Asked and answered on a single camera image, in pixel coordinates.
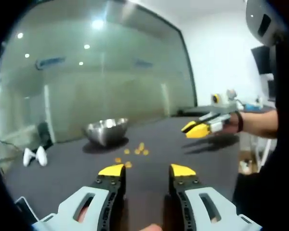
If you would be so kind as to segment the person's right hand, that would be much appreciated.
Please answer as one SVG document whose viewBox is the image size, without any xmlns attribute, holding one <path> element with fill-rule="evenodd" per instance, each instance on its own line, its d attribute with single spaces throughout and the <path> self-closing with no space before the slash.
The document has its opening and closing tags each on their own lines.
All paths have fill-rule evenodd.
<svg viewBox="0 0 289 231">
<path fill-rule="evenodd" d="M 236 113 L 232 113 L 231 117 L 223 127 L 223 132 L 237 133 L 237 131 L 238 131 L 238 116 L 236 115 Z"/>
</svg>

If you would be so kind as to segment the person's left hand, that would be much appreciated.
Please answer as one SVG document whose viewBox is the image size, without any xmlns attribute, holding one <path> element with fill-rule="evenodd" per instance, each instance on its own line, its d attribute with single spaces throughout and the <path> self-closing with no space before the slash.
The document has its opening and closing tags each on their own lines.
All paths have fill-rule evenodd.
<svg viewBox="0 0 289 231">
<path fill-rule="evenodd" d="M 157 224 L 150 224 L 149 226 L 141 229 L 140 231 L 162 231 L 162 228 Z"/>
</svg>

